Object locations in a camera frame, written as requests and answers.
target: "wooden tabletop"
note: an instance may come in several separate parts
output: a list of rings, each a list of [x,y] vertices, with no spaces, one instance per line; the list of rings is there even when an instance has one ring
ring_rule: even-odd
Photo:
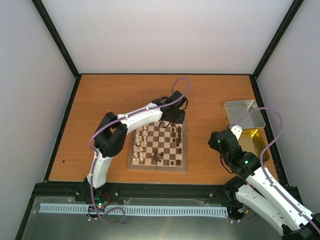
[[[124,114],[141,108],[153,99],[171,94],[173,82],[188,77],[190,90],[187,120],[187,172],[128,169],[129,135],[123,150],[112,160],[107,182],[224,184],[230,175],[221,166],[219,153],[207,142],[213,131],[226,129],[222,114],[224,102],[255,99],[246,75],[153,75],[85,74],[71,108],[69,118],[49,177],[50,181],[83,181],[90,171],[94,153],[88,141],[108,112]],[[176,90],[184,92],[180,81]],[[267,142],[265,132],[262,137]],[[266,163],[276,177],[272,158]]]

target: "gold tray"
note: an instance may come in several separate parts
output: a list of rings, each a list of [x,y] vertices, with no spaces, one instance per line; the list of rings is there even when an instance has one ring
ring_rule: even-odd
[[[266,147],[264,140],[262,139],[259,129],[245,129],[242,131],[238,140],[239,145],[243,151],[251,152],[260,159],[262,150]],[[263,162],[270,159],[268,152],[263,154]]]

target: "rectangular container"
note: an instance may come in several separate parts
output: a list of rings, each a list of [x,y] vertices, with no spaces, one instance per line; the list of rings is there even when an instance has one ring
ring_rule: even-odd
[[[243,130],[238,142],[243,151],[251,152],[255,154],[259,159],[262,150],[266,147],[260,130],[257,128]],[[263,161],[266,162],[269,159],[269,154],[266,151],[263,155]]]
[[[258,105],[255,100],[237,100],[237,101],[226,101],[222,108],[222,113],[227,125],[236,123],[240,118],[245,114],[258,108]],[[260,113],[256,111],[239,124],[242,127],[242,130],[246,129],[264,129],[266,124]]]

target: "white wall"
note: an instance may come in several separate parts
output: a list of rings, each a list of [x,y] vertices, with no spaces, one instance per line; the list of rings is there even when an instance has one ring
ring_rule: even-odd
[[[31,1],[0,1],[0,239],[42,182],[74,78]]]
[[[279,152],[303,203],[320,212],[320,1],[304,1],[258,78],[268,107],[279,110]],[[279,121],[269,114],[274,133]]]
[[[81,73],[251,74],[292,0],[43,0]]]

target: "black frame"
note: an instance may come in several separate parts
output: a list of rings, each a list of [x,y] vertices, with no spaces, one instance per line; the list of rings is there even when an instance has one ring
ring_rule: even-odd
[[[16,240],[22,239],[23,237],[24,230],[27,225],[32,206],[34,204],[35,197],[39,197],[39,196],[75,197],[76,191],[79,186],[79,182],[49,181],[49,176],[50,176],[50,172],[52,170],[52,167],[56,158],[56,154],[64,133],[64,129],[67,124],[67,120],[72,108],[74,98],[77,93],[77,89],[78,89],[82,74],[86,74],[86,73],[78,72],[75,64],[73,63],[71,56],[68,53],[68,50],[66,49],[42,1],[32,0],[32,2],[35,8],[37,9],[39,15],[41,16],[44,24],[46,25],[48,31],[50,32],[53,40],[55,41],[58,49],[60,50],[64,60],[69,66],[70,71],[72,72],[75,78],[75,82],[74,82],[71,96],[69,98],[69,101],[63,116],[63,120],[56,138],[56,142],[54,144],[54,148],[53,148],[52,155],[50,157],[50,161],[44,176],[44,180],[42,183],[35,184],[30,201],[27,205],[24,217],[22,219],[20,228],[16,235]],[[278,27],[275,35],[273,36],[270,44],[268,45],[255,71],[252,74],[205,74],[205,75],[249,76],[256,102],[259,107],[264,107],[264,102],[259,90],[257,79],[303,2],[304,0],[293,0],[289,10],[284,16],[280,26]],[[106,73],[106,74],[126,74],[126,73]],[[203,74],[194,74],[194,73],[175,73],[175,74],[176,75],[188,75],[188,74],[203,75]],[[274,139],[274,134],[272,132],[271,124],[268,119],[268,115],[266,111],[265,110],[261,111],[261,114],[264,118],[265,125],[266,125],[265,133],[266,133],[267,141],[270,143]],[[275,169],[277,172],[277,176],[279,179],[279,183],[282,184],[290,192],[290,194],[293,195],[299,202],[302,202],[297,187],[289,186],[289,182],[285,173],[285,169],[284,169],[277,145],[273,144],[270,148],[270,151],[271,151],[271,155],[272,155]],[[231,204],[227,202],[224,197],[221,197],[223,196],[223,185],[109,183],[107,187],[109,188],[108,189],[109,193],[118,193],[118,196],[116,196],[115,194],[110,194],[111,202],[118,203],[118,204],[122,204],[123,200],[127,200],[128,198],[172,198],[172,199],[174,198],[174,199],[197,199],[197,200],[207,201],[210,204],[220,204],[225,207],[238,206],[236,203]]]

